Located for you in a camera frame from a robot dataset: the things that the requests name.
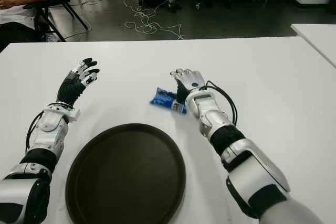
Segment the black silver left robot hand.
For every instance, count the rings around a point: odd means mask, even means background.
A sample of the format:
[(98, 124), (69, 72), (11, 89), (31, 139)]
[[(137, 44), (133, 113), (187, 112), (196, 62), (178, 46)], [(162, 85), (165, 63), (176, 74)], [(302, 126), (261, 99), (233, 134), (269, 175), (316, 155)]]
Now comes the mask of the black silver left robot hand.
[(56, 102), (64, 103), (72, 108), (87, 86), (97, 80), (100, 70), (92, 68), (95, 67), (97, 63), (98, 62), (93, 61), (92, 58), (78, 62), (61, 83)]

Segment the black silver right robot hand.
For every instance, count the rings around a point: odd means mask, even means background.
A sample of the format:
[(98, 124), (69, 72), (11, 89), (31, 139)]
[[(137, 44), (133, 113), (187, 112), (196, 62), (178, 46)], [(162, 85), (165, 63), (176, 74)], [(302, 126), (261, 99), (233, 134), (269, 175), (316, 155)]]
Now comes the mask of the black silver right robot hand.
[(176, 100), (178, 103), (184, 103), (187, 96), (194, 89), (205, 85), (205, 81), (199, 71), (179, 68), (171, 71), (170, 75), (177, 83)]

